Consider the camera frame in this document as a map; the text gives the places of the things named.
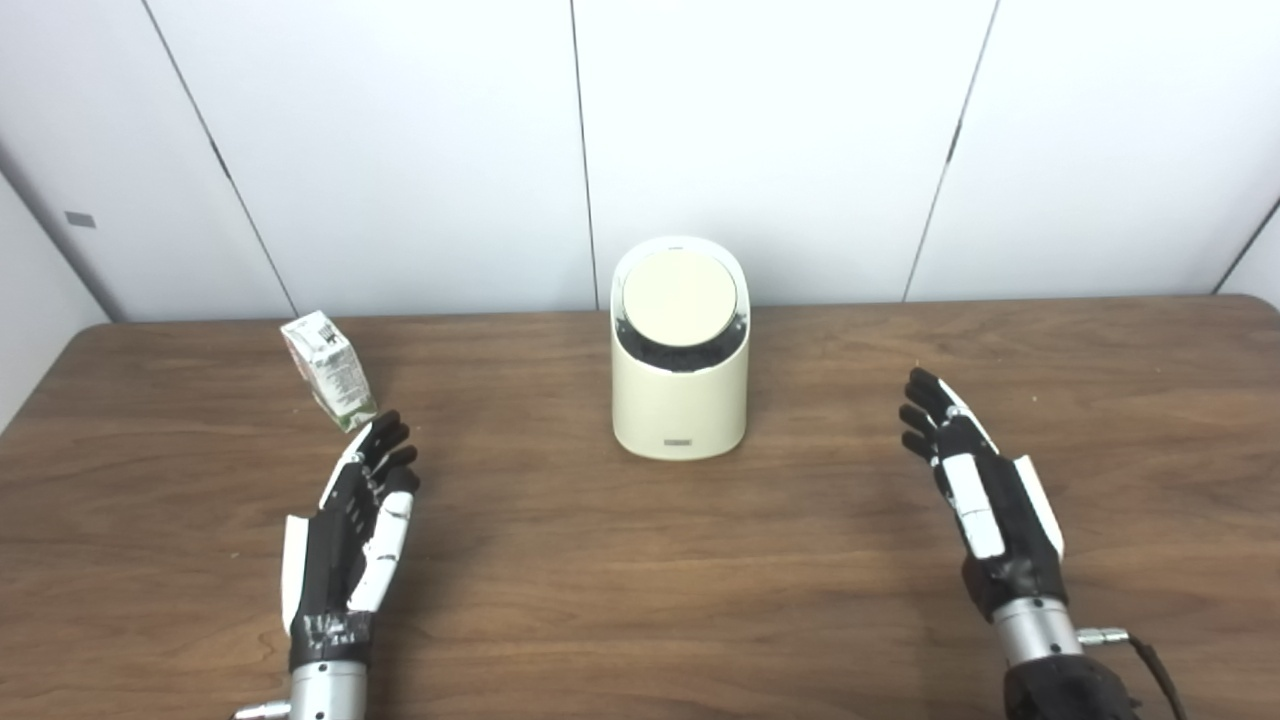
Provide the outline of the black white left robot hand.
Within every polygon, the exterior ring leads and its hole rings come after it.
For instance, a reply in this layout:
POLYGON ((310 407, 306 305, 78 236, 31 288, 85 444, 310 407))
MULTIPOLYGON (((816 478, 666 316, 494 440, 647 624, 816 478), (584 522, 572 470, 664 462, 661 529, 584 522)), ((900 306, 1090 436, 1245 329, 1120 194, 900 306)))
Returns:
POLYGON ((410 433, 396 410, 372 419, 335 461, 314 514, 285 519, 282 621, 291 671, 370 664, 420 488, 410 433))

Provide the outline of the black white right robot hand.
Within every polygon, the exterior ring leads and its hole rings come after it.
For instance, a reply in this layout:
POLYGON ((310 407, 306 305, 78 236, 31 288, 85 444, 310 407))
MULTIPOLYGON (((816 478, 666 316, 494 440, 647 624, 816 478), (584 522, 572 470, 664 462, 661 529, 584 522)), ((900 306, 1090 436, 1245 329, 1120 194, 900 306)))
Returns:
POLYGON ((910 370, 899 410, 902 446, 931 469, 966 556, 961 575, 980 615, 1019 600, 1069 601, 1065 539, 1034 462, 1010 457, 945 380, 910 370))

